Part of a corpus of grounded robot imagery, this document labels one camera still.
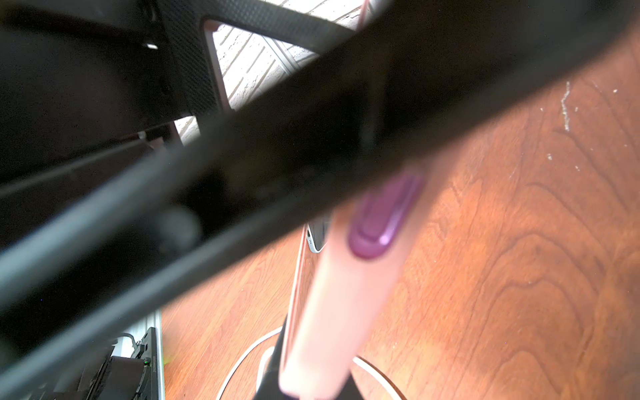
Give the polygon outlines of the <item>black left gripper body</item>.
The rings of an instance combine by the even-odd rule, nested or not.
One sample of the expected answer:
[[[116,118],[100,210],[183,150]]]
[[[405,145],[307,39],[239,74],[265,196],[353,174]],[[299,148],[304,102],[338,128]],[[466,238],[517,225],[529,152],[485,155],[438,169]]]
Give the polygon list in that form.
[[[2,180],[217,113],[213,23],[315,53],[352,35],[265,1],[2,2]]]

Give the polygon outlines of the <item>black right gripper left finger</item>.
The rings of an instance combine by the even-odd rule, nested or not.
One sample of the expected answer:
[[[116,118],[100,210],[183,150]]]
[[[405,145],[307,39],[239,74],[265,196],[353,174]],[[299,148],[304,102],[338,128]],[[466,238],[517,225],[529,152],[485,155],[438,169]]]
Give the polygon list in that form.
[[[286,342],[285,333],[288,320],[284,320],[283,330],[278,335],[278,341],[274,348],[273,355],[266,367],[261,385],[254,395],[253,400],[293,400],[292,397],[283,393],[279,386],[279,375],[283,358],[283,345]]]

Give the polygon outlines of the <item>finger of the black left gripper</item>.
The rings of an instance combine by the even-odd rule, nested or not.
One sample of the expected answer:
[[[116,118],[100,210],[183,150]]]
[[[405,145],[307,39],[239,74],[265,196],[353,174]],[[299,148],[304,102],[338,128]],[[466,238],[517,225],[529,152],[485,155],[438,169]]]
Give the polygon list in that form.
[[[1,382],[130,323],[613,42],[633,1],[395,1],[315,53],[213,23],[221,109],[1,178]]]

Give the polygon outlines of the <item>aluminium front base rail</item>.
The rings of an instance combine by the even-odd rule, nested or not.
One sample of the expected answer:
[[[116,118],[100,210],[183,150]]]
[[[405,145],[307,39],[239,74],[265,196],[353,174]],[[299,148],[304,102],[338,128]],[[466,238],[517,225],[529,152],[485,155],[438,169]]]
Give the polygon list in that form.
[[[117,337],[112,355],[121,358],[139,358],[145,362],[133,399],[166,398],[163,366],[163,330],[160,310],[127,328]]]

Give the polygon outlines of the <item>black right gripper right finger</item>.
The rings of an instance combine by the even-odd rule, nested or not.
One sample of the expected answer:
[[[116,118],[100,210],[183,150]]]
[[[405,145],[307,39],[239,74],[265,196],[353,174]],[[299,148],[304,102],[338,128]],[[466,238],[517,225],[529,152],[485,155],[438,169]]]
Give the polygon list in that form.
[[[353,375],[348,375],[348,379],[339,394],[339,400],[364,400],[363,395],[360,393],[353,379]]]

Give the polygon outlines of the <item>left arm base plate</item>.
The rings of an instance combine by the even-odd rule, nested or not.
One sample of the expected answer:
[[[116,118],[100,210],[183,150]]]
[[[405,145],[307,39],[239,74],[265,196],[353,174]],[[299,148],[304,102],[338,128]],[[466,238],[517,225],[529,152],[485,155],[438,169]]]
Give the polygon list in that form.
[[[112,355],[117,339],[103,357],[85,364],[82,371],[60,377],[34,390],[30,399],[133,399],[145,362]]]

